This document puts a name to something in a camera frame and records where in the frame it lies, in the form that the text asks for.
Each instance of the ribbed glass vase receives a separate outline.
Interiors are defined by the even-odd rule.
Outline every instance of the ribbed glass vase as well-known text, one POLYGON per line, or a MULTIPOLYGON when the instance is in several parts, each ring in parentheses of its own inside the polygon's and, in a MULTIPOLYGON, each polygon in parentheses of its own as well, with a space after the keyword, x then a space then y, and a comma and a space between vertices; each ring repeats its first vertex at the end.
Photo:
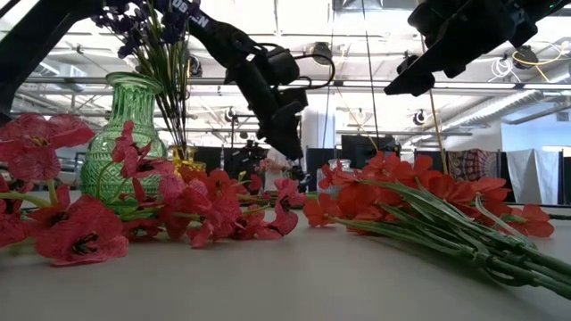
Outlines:
MULTIPOLYGON (((101 170, 112 161, 115 138, 121 135, 123 124, 128 120, 135 122, 133 140, 139 147, 152 143, 148 158, 167 156, 167 148, 162 143, 153 125, 154 96, 161 91, 161 85, 144 76, 129 72, 113 72, 106 77, 113 86, 113 103, 109 123, 89 144, 85 164, 81 169, 81 192, 95 196, 97 178, 101 170)), ((120 174, 122 165, 113 164, 104 173, 101 199, 109 202, 118 192, 124 178, 120 174)), ((150 176, 141 180, 147 194, 157 193, 161 180, 150 176)), ((133 194, 133 185, 124 184, 121 193, 133 194)))

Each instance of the white table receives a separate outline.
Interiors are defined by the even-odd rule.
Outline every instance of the white table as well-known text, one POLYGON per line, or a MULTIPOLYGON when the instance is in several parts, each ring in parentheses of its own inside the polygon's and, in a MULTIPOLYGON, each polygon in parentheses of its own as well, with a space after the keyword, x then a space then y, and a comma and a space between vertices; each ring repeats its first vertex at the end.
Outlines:
MULTIPOLYGON (((107 263, 51 268, 0 257, 6 321, 526 321, 570 320, 571 301, 510 289, 454 261, 343 227, 279 241, 133 244, 107 263)), ((539 247, 571 261, 571 224, 539 247)))

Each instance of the cable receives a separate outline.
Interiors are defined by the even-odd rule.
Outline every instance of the cable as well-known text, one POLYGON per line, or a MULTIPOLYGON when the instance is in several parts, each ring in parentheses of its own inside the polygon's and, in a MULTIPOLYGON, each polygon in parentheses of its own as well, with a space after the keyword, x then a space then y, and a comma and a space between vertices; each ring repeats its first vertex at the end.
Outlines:
POLYGON ((545 76, 545 74, 543 73, 542 69, 539 68, 539 66, 535 66, 535 68, 537 69, 537 71, 539 71, 539 73, 542 75, 543 79, 545 79, 545 81, 547 82, 551 82, 549 78, 547 78, 547 76, 545 76))
MULTIPOLYGON (((420 35, 420 43, 422 44, 422 53, 426 52, 425 38, 420 35)), ((446 164, 446 155, 444 154, 443 138, 440 135, 440 128, 438 126, 438 118, 436 118, 436 107, 434 106, 434 95, 432 89, 428 91, 430 94, 430 107, 432 108, 432 118, 434 119, 434 131, 436 132, 436 139, 438 140, 438 148, 440 149, 440 158, 443 162, 443 173, 448 175, 448 165, 446 164)))
POLYGON ((336 68, 335 68, 335 63, 333 62, 333 60, 323 54, 319 54, 319 53, 307 53, 307 54, 302 54, 300 56, 295 56, 294 59, 295 60, 300 60, 300 59, 305 59, 305 58, 313 58, 313 57, 319 57, 319 58, 323 58, 326 59, 327 62, 329 62, 329 71, 330 71, 330 75, 329 75, 329 80, 323 84, 323 85, 317 85, 317 86, 307 86, 306 89, 308 90, 315 90, 315 89, 320 89, 320 88, 325 88, 327 86, 329 86, 335 79, 335 73, 336 73, 336 68))
MULTIPOLYGON (((335 34, 335 13, 333 14, 333 18, 331 20, 331 40, 329 41, 329 44, 331 45, 331 56, 333 57, 333 35, 335 34)), ((327 59, 327 61, 329 62, 329 80, 326 83, 327 85, 327 105, 326 105, 326 110, 325 110, 325 126, 323 127, 323 144, 321 144, 321 146, 323 148, 325 148, 325 137, 327 136, 327 121, 329 118, 329 96, 331 95, 331 86, 329 86, 329 84, 333 81, 333 79, 335 78, 335 63, 333 62, 333 59, 323 55, 323 54, 317 54, 316 56, 322 56, 325 59, 327 59)), ((333 150, 335 150, 335 144, 337 142, 337 133, 334 131, 333 133, 333 150)))
POLYGON ((378 141, 379 136, 378 136, 377 104, 375 102, 375 87, 373 86, 373 66, 371 63, 371 49, 368 44, 367 14, 365 14, 365 0, 360 0, 360 3, 363 9, 363 22, 365 24, 365 41, 367 42, 367 57, 368 57, 368 75, 369 75, 368 78, 371 84, 371 96, 373 97, 373 116, 375 117, 375 131, 377 132, 377 141, 378 141))
POLYGON ((523 61, 523 60, 521 60, 521 59, 519 59, 519 58, 516 57, 516 54, 519 54, 519 51, 515 51, 515 52, 511 55, 511 58, 513 58, 513 60, 515 60, 516 62, 524 63, 524 64, 527 64, 527 65, 531 65, 531 66, 543 66, 543 65, 546 65, 546 64, 549 64, 549 63, 558 61, 559 58, 561 58, 561 56, 563 55, 564 49, 565 49, 565 48, 564 48, 563 45, 562 45, 562 46, 561 46, 561 50, 559 51, 559 55, 558 55, 557 57, 551 59, 551 60, 546 61, 546 62, 526 62, 526 61, 523 61))

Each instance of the black equipment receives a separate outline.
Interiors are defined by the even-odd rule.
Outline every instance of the black equipment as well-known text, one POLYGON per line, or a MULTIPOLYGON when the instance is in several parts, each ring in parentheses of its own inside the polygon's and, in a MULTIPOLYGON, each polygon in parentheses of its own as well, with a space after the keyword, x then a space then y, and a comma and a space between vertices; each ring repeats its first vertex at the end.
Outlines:
MULTIPOLYGON (((260 122, 259 139, 265 138, 291 160, 302 157, 295 114, 307 106, 306 90, 312 86, 279 90, 300 78, 300 69, 289 49, 258 44, 242 30, 214 20, 187 0, 168 0, 172 10, 189 14, 188 32, 203 43, 211 56, 227 69, 225 84, 235 83, 260 122)), ((125 8, 129 0, 106 0, 109 7, 125 8)), ((39 0, 0 42, 0 125, 20 85, 62 39, 71 26, 103 8, 102 0, 39 0)))
POLYGON ((351 161, 352 169, 363 169, 370 159, 377 155, 375 146, 371 143, 375 142, 378 150, 389 155, 396 152, 397 156, 401 156, 401 146, 396 143, 393 136, 385 137, 366 137, 366 136, 341 136, 341 154, 342 158, 351 161))
POLYGON ((408 57, 387 95, 422 95, 434 86, 433 72, 454 78, 466 65, 509 41, 519 48, 537 33, 535 23, 571 0, 425 0, 409 25, 425 37, 428 50, 408 57))

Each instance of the ceiling light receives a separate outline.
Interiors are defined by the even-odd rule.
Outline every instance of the ceiling light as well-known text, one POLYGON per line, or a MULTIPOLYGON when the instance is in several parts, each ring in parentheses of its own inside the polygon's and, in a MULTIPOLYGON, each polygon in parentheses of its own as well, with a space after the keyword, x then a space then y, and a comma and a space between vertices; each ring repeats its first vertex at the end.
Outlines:
MULTIPOLYGON (((373 81, 373 86, 389 86, 390 82, 388 81, 373 81)), ((370 81, 344 81, 343 86, 364 86, 370 87, 370 81)))
POLYGON ((540 90, 571 90, 571 84, 528 84, 524 85, 524 88, 540 90))
POLYGON ((448 88, 448 89, 511 89, 514 84, 502 83, 463 83, 463 82, 445 82, 435 83, 434 88, 448 88))

